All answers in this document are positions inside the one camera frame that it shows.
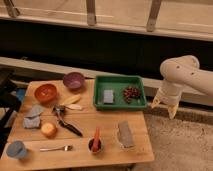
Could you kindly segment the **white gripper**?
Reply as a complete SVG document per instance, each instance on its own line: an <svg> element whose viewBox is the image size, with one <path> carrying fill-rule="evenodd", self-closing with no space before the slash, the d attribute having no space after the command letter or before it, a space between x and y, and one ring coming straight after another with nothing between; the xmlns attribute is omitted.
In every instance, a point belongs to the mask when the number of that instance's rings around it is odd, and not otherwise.
<svg viewBox="0 0 213 171"><path fill-rule="evenodd" d="M157 105L159 105L160 101L164 104L171 105L168 107L168 113L169 118L173 119L178 110L178 103L181 99L182 91L182 85L164 80L157 91L157 97L154 97L150 105L151 108L155 108Z"/></svg>

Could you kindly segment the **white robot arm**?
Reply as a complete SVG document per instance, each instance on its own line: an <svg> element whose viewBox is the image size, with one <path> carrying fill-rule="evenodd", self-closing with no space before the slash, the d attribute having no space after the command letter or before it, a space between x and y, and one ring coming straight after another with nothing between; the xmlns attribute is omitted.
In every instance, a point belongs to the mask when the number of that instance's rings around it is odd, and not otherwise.
<svg viewBox="0 0 213 171"><path fill-rule="evenodd" d="M177 113L185 86L213 96L213 72L202 70L199 60L193 55L164 60L160 65L160 73L163 81L151 107L155 108L158 104L164 103L170 119L173 119Z"/></svg>

